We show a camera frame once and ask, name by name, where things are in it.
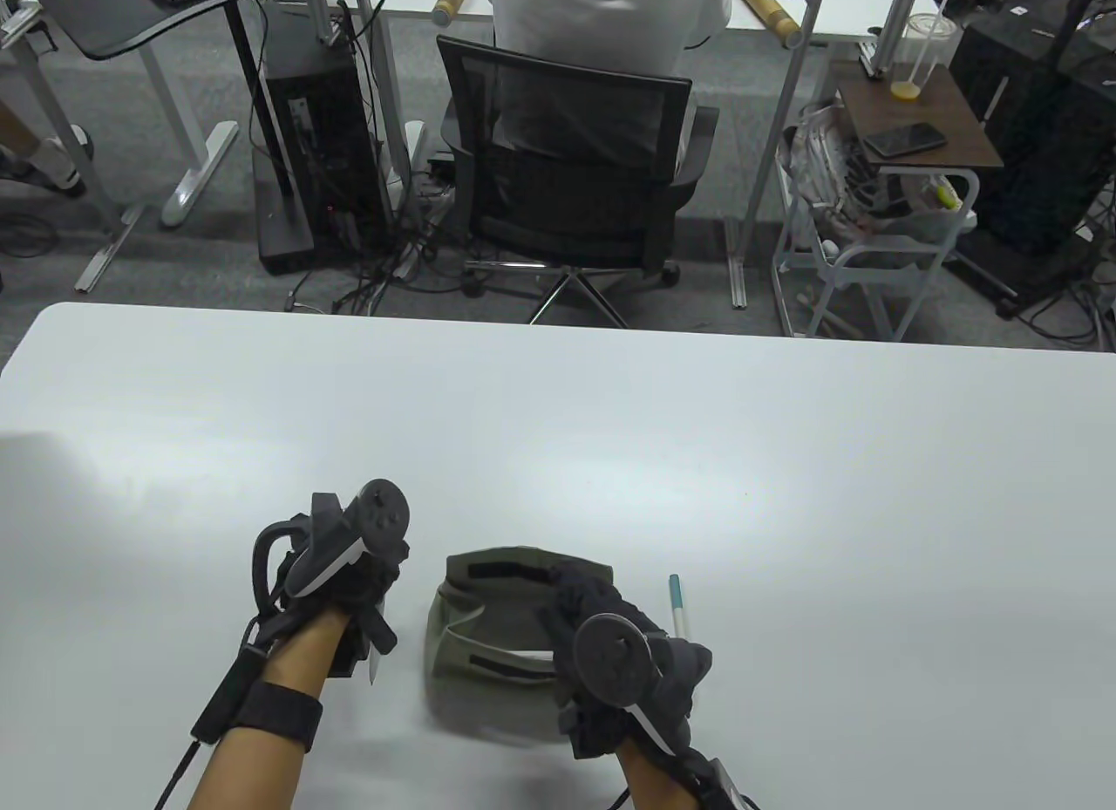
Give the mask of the person's left hand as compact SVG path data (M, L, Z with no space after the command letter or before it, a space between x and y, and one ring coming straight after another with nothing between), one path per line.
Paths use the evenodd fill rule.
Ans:
M276 571L276 582L269 584L270 550L283 536L262 536L256 540L251 578L254 587L256 615L249 626L254 639L248 643L254 650L268 653L276 643L291 638L304 625L327 609L347 615L348 623L331 658L331 678L352 677L359 663L371 658L373 650L391 653L398 638L384 618L383 601L400 569L383 562L377 556L360 555L357 562L341 566L323 587L304 597L295 597L286 588L286 579L304 555L306 543L292 544Z

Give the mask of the person's right hand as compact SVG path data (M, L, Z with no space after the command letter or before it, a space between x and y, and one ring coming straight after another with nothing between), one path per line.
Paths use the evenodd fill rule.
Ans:
M549 576L554 598L535 614L554 647L558 725L575 758L626 741L667 769L690 755L689 719L712 650L667 635L613 584L571 562Z

